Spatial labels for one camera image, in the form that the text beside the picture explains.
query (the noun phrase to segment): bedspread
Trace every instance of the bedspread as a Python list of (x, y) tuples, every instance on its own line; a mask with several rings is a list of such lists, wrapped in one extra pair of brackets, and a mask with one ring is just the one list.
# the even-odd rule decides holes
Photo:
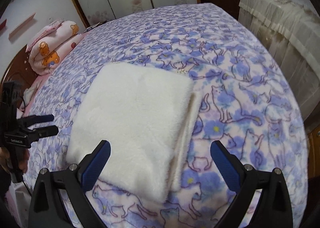
[[(92, 30), (35, 97), (30, 114), (54, 114), (59, 134), (32, 144), (25, 174), (30, 186), (41, 168), (67, 167), (73, 119), (90, 84), (106, 63), (124, 62), (186, 74), (203, 101), (181, 190), (159, 205), (98, 180), (86, 195), (107, 226), (213, 227), (235, 195), (210, 157), (214, 140), (243, 164), (283, 170), (294, 227), (299, 226), (307, 198), (308, 155), (298, 105), (262, 44), (213, 4), (162, 7)], [(73, 224), (80, 227), (67, 195), (62, 196)], [(259, 196), (257, 191), (241, 227), (249, 223)]]

